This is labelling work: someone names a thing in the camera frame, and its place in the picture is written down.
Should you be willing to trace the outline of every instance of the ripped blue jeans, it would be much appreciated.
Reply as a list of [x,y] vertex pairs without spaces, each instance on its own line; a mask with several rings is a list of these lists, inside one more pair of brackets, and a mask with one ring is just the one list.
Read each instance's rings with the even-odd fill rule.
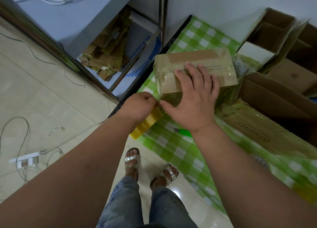
[[[151,200],[149,223],[166,228],[198,228],[181,200],[170,189],[156,187]],[[132,177],[125,176],[114,188],[96,228],[135,228],[143,225],[139,185]]]

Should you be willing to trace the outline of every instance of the sandal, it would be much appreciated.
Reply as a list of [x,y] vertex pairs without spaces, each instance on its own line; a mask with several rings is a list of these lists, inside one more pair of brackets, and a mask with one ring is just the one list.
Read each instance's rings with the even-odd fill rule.
[[[170,179],[165,175],[164,170],[167,170],[167,171],[170,173],[172,180],[170,180]],[[156,179],[157,179],[159,176],[162,177],[162,178],[164,178],[164,179],[166,180],[166,186],[169,186],[169,184],[171,184],[174,180],[176,180],[178,174],[176,175],[176,174],[172,171],[170,165],[167,164],[167,166],[163,169],[163,171],[151,181],[151,183],[150,183],[150,189],[153,191],[153,183],[154,183],[154,181],[156,181]]]
[[[137,150],[137,152],[138,152],[138,154],[137,155],[133,155],[133,156],[128,156],[128,157],[125,157],[125,171],[127,170],[127,168],[134,168],[134,169],[136,169],[137,170],[137,178],[136,178],[136,182],[138,181],[138,179],[139,179],[139,166],[140,166],[140,151],[139,151],[139,149],[138,148],[131,148],[131,149],[129,149],[126,153],[129,153],[129,152],[131,152],[131,151],[133,151],[133,150]],[[137,163],[136,164],[129,164],[129,165],[127,165],[127,162],[128,161],[131,161],[131,160],[133,160],[133,159],[136,159],[137,160]]]

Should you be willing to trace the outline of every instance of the person's left hand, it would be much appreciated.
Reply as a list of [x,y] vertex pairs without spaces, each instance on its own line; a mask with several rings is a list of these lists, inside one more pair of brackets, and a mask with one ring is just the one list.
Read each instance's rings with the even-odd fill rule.
[[157,101],[152,94],[140,92],[131,95],[117,112],[118,115],[128,118],[137,126],[151,113]]

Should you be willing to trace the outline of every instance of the foot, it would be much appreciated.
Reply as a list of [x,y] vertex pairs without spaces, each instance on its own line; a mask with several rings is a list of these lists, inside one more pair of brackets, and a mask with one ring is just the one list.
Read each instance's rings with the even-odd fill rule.
[[[170,165],[170,167],[171,167],[171,170],[173,171],[173,173],[174,173],[176,176],[178,176],[179,172],[177,171],[177,169],[174,168],[174,167],[171,166],[171,165]],[[170,181],[172,181],[171,174],[170,174],[167,170],[164,170],[164,174],[166,175],[167,178],[170,179]],[[166,186],[167,186],[167,182],[166,182],[166,180],[165,180],[163,177],[158,176],[158,177],[156,178],[156,180],[155,180],[155,181],[153,182],[153,184],[152,184],[153,190],[155,189],[156,186],[165,186],[165,187],[166,187]]]
[[[125,154],[126,157],[132,157],[134,155],[137,155],[138,151],[137,150],[132,150],[130,152],[127,152]],[[130,160],[128,162],[126,162],[127,165],[132,165],[132,164],[136,164],[138,161],[136,159]],[[136,179],[137,178],[137,170],[134,168],[127,168],[125,171],[125,176],[131,176],[132,178]]]

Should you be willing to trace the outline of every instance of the person's right hand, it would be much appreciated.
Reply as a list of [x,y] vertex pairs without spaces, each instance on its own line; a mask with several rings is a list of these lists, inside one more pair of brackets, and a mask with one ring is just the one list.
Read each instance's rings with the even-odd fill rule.
[[191,74],[192,80],[179,69],[174,72],[183,90],[179,106],[175,108],[164,100],[160,101],[160,105],[173,120],[192,133],[215,122],[215,102],[220,84],[215,75],[210,77],[202,64],[198,64],[196,68],[186,62],[185,68]]

